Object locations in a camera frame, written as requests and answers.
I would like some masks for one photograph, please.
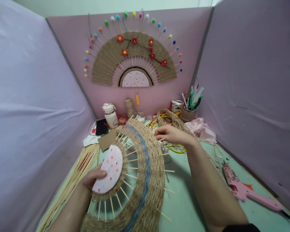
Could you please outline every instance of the red flower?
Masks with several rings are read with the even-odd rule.
[[[119,42],[119,43],[124,42],[123,35],[118,35],[117,38],[116,38],[116,41]]]
[[[161,64],[162,64],[162,66],[167,66],[167,60],[166,59],[164,59],[163,61],[161,61]]]
[[[132,44],[133,45],[138,44],[138,38],[137,37],[132,37]]]
[[[121,54],[126,57],[128,55],[128,50],[127,49],[123,49]]]
[[[152,46],[154,45],[154,39],[153,39],[153,38],[150,38],[150,39],[148,40],[148,45],[149,45],[150,47],[152,47]]]
[[[153,59],[155,58],[155,56],[156,56],[156,55],[155,55],[154,53],[151,53],[151,54],[150,54],[150,59],[153,60]]]

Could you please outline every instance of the black sleeve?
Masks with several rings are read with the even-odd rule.
[[[222,232],[260,232],[254,224],[227,226]]]

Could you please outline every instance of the pink fabric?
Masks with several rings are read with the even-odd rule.
[[[117,146],[111,145],[101,166],[107,172],[104,178],[98,178],[92,190],[96,193],[106,193],[114,187],[122,170],[122,154]]]
[[[144,73],[140,71],[131,71],[128,73],[122,82],[123,87],[147,87],[149,81]]]
[[[204,123],[203,118],[197,118],[191,122],[185,123],[194,135],[210,143],[217,143],[216,134],[211,130],[208,124]]]

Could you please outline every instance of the hand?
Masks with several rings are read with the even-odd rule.
[[[81,180],[81,184],[85,186],[87,189],[92,191],[92,187],[96,181],[97,178],[102,178],[106,176],[106,171],[100,170],[102,166],[102,163],[99,164],[98,166],[94,167],[91,169],[86,176]]]
[[[155,137],[157,140],[163,139],[166,142],[173,143],[173,144],[181,144],[181,145],[189,145],[196,142],[196,139],[193,138],[191,135],[183,132],[171,125],[165,125],[159,127],[155,131]]]

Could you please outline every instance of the cup of pens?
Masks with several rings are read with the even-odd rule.
[[[180,119],[185,122],[190,122],[193,119],[196,118],[197,112],[198,112],[198,106],[201,103],[204,88],[201,87],[200,90],[197,88],[193,88],[191,86],[191,92],[189,98],[187,98],[188,93],[185,95],[185,93],[182,93],[182,97],[184,100],[184,106],[180,114]]]

